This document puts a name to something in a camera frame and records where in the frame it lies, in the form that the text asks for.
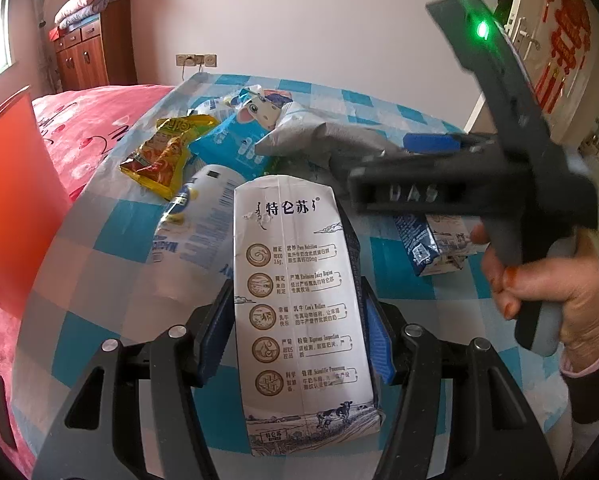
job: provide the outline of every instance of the yellow snack bag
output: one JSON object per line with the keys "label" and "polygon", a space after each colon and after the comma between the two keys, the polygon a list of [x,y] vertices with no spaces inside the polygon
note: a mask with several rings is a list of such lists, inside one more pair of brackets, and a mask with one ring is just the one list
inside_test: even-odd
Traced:
{"label": "yellow snack bag", "polygon": [[184,167],[191,158],[188,145],[220,124],[208,115],[160,119],[150,139],[120,164],[122,173],[166,200],[183,184]]}

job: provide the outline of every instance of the pink cuff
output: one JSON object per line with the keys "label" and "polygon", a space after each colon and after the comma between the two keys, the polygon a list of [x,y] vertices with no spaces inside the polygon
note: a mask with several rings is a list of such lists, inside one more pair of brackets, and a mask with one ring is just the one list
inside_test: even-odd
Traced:
{"label": "pink cuff", "polygon": [[586,377],[587,375],[592,374],[599,370],[599,359],[597,359],[592,365],[588,368],[585,368],[581,372],[574,372],[573,365],[571,364],[568,357],[566,357],[566,352],[562,353],[562,358],[559,363],[559,371],[563,373],[566,377],[571,377],[574,379],[578,379],[580,377]]}

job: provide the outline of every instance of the electrical outlet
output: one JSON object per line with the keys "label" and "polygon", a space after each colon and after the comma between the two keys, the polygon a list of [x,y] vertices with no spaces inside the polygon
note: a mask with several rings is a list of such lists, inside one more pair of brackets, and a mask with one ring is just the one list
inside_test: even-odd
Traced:
{"label": "electrical outlet", "polygon": [[176,66],[195,66],[198,64],[195,62],[196,57],[198,57],[196,54],[176,54]]}
{"label": "electrical outlet", "polygon": [[207,54],[204,56],[204,64],[206,66],[215,67],[218,65],[218,56],[217,54]]}

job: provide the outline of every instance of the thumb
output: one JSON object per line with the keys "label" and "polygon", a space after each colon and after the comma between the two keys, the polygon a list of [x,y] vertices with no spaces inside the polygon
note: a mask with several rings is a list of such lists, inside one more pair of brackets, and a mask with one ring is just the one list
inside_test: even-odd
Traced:
{"label": "thumb", "polygon": [[503,273],[503,288],[520,300],[567,301],[579,290],[588,272],[573,258],[546,258]]}

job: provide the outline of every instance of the drawer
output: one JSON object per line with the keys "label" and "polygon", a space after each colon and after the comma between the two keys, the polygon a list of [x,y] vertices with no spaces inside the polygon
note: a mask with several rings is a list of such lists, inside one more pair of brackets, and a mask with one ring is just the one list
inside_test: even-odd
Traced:
{"label": "drawer", "polygon": [[94,22],[86,23],[80,30],[82,31],[82,41],[99,36],[101,33],[100,22],[99,20],[95,20]]}
{"label": "drawer", "polygon": [[78,44],[80,41],[82,41],[80,30],[74,30],[73,32],[68,33],[66,36],[62,36],[58,40],[55,40],[55,52],[59,52],[65,48]]}

